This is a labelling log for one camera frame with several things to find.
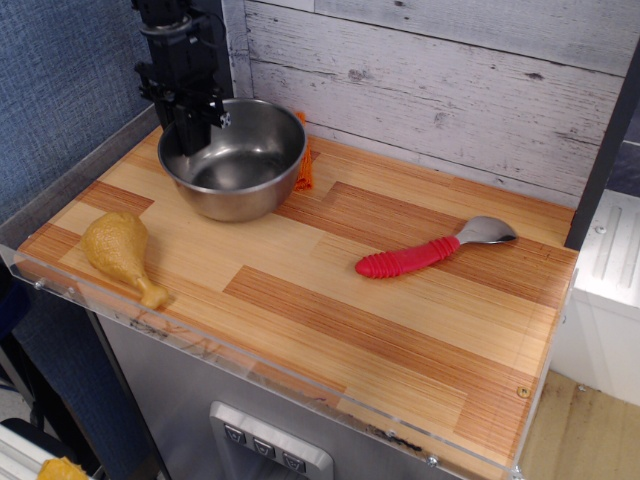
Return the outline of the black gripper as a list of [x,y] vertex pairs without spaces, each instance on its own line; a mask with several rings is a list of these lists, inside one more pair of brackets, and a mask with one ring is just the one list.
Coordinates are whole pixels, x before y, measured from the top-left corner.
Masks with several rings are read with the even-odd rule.
[[153,102],[160,125],[175,123],[184,155],[210,144],[210,124],[230,125],[214,72],[215,46],[209,19],[182,19],[169,25],[143,24],[151,61],[135,70],[141,96]]

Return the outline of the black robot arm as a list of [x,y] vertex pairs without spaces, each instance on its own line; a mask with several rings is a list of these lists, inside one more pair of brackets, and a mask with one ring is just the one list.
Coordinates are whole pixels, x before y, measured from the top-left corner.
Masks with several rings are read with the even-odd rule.
[[212,15],[191,1],[134,1],[151,60],[139,62],[140,94],[154,104],[161,126],[176,130],[192,155],[211,142],[211,129],[231,123],[216,81],[218,44]]

